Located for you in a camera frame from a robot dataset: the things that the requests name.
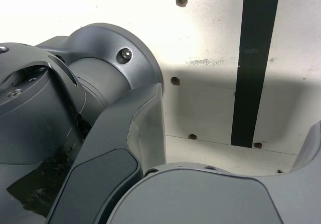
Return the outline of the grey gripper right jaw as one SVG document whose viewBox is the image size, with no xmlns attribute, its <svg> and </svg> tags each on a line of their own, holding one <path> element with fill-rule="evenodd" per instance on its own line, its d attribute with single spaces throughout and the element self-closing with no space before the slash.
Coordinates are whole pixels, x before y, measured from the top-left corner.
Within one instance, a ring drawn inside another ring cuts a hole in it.
<svg viewBox="0 0 321 224">
<path fill-rule="evenodd" d="M 320 223 L 320 124 L 288 173 L 167 169 L 135 184 L 108 223 Z"/>
</svg>

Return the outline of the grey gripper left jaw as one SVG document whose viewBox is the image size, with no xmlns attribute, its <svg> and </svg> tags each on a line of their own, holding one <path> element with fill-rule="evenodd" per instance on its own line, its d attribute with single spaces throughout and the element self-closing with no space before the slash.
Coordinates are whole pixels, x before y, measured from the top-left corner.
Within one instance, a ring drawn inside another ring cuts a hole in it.
<svg viewBox="0 0 321 224">
<path fill-rule="evenodd" d="M 130 90 L 87 135 L 47 223 L 106 223 L 146 170 L 166 162 L 161 84 Z"/>
</svg>

